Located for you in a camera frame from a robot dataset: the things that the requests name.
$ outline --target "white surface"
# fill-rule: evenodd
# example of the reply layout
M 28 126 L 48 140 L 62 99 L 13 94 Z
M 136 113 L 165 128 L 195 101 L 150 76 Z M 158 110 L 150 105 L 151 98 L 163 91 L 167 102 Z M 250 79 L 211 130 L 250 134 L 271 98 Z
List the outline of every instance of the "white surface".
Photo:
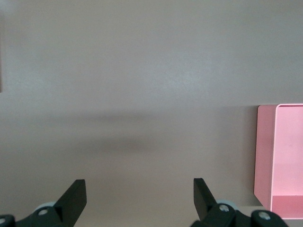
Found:
M 76 226 L 187 227 L 194 177 L 260 205 L 257 105 L 302 102 L 302 19 L 301 0 L 0 0 L 0 213 L 79 178 Z

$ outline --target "pink container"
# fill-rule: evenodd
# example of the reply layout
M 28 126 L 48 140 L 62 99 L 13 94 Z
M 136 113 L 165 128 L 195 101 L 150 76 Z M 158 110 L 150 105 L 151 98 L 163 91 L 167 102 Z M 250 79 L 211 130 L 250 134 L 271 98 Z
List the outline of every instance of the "pink container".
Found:
M 303 219 L 303 104 L 258 108 L 255 195 L 283 219 Z

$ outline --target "pink box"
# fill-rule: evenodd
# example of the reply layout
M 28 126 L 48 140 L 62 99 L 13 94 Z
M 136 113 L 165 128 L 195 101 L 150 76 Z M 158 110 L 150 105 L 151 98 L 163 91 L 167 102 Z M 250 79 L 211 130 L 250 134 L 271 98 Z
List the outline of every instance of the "pink box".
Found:
M 303 219 L 303 104 L 258 108 L 255 195 L 283 219 Z

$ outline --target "pink open box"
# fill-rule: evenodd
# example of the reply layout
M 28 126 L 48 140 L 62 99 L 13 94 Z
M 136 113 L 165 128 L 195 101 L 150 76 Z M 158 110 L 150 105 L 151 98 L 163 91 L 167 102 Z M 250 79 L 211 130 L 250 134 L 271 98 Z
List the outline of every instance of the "pink open box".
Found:
M 303 219 L 303 104 L 258 108 L 255 195 L 283 219 Z

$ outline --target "metal bolt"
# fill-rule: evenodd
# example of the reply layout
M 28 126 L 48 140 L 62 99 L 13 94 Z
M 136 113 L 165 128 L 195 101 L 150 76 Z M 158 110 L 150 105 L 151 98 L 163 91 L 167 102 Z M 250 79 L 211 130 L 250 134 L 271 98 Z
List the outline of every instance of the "metal bolt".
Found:
M 228 206 L 226 206 L 226 205 L 224 205 L 224 204 L 220 205 L 219 208 L 220 208 L 220 210 L 223 211 L 223 212 L 228 212 L 228 211 L 229 211 Z
M 264 220 L 270 220 L 270 215 L 263 211 L 259 212 L 259 217 Z
M 39 211 L 38 215 L 41 216 L 41 215 L 46 214 L 47 212 L 48 212 L 47 209 L 43 209 L 43 210 Z

